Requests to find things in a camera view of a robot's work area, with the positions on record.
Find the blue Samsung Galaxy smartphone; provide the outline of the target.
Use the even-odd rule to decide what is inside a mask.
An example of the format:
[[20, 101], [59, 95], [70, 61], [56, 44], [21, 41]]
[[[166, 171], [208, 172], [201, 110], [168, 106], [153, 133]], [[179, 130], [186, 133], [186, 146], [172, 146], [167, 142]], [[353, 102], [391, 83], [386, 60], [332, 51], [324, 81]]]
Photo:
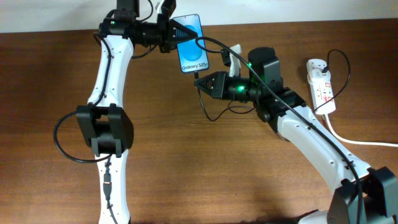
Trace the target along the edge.
[[[198, 14], [174, 17], [174, 20], [188, 29], [203, 36], [200, 17]], [[195, 39], [177, 45], [178, 58], [183, 73], [192, 73], [209, 69], [207, 52], [199, 48]]]

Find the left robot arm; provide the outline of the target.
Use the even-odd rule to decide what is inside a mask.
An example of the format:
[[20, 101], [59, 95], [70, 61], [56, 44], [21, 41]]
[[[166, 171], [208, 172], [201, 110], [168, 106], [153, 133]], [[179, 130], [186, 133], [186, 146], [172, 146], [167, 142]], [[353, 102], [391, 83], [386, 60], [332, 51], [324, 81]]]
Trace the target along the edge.
[[140, 20], [137, 1], [118, 1], [95, 34], [101, 60], [95, 87], [76, 119], [98, 167], [101, 191], [100, 223], [130, 223], [126, 197], [126, 164], [134, 140], [134, 126], [123, 109], [127, 68], [137, 45], [169, 53], [177, 44], [198, 35], [170, 17], [175, 0], [161, 1], [156, 22]]

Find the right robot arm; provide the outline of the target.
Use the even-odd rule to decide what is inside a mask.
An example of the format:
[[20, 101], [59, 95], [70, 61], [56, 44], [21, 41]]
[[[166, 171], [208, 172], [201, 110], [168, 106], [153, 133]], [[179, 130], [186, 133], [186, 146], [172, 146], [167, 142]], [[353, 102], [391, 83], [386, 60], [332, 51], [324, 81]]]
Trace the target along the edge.
[[258, 117], [295, 145], [320, 173], [333, 194], [328, 210], [314, 210], [287, 223], [397, 223], [397, 177], [373, 169], [347, 150], [317, 120], [306, 102], [283, 86], [275, 50], [248, 54], [249, 77], [215, 72], [194, 85], [212, 98], [251, 101]]

